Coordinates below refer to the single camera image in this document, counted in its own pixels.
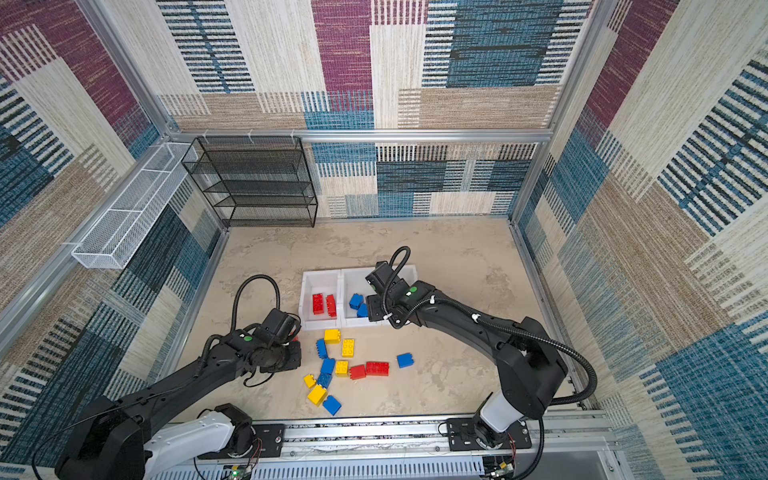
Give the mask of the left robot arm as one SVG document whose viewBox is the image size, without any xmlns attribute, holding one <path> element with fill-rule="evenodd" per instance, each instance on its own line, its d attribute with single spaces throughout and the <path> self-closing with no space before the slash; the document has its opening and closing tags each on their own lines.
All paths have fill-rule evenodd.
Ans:
<svg viewBox="0 0 768 480">
<path fill-rule="evenodd" d="M 153 385 L 117 400 L 91 401 L 75 423 L 54 472 L 60 479 L 140 479 L 157 457 L 146 444 L 179 413 L 247 373 L 274 374 L 301 363 L 300 320 L 272 309 L 261 323 L 210 336 L 201 355 Z"/>
</svg>

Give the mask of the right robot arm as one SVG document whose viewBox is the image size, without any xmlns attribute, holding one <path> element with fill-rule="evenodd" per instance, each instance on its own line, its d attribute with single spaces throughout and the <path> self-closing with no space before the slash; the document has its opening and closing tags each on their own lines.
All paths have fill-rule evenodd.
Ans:
<svg viewBox="0 0 768 480">
<path fill-rule="evenodd" d="M 387 262 L 377 263 L 366 282 L 374 291 L 366 297 L 371 321 L 386 321 L 395 329 L 411 323 L 438 330 L 495 365 L 499 388 L 473 417 L 480 446 L 495 449 L 513 423 L 543 417 L 568 368 L 541 323 L 530 317 L 509 321 L 472 309 L 429 283 L 408 283 Z"/>
</svg>

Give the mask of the yellow brick top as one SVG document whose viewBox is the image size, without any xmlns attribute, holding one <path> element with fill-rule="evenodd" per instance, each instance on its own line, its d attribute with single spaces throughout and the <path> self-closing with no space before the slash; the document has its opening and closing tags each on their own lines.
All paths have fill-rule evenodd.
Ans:
<svg viewBox="0 0 768 480">
<path fill-rule="evenodd" d="M 327 345 L 340 344 L 341 341 L 342 335 L 339 329 L 328 329 L 324 331 L 324 342 Z"/>
</svg>

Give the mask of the red long brick tall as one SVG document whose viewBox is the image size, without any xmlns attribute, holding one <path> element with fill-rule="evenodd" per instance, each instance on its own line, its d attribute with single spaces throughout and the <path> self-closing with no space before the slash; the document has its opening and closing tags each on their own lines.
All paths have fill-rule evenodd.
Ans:
<svg viewBox="0 0 768 480">
<path fill-rule="evenodd" d="M 312 295 L 312 312 L 314 315 L 323 315 L 325 313 L 325 297 L 323 294 Z"/>
</svg>

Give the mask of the red long diagonal brick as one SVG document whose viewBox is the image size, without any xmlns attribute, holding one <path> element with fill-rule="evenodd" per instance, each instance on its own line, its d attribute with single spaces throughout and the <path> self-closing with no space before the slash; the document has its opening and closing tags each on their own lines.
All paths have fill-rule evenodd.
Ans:
<svg viewBox="0 0 768 480">
<path fill-rule="evenodd" d="M 330 318 L 337 318 L 337 303 L 334 295 L 327 295 L 325 297 L 325 305 L 327 314 Z"/>
</svg>

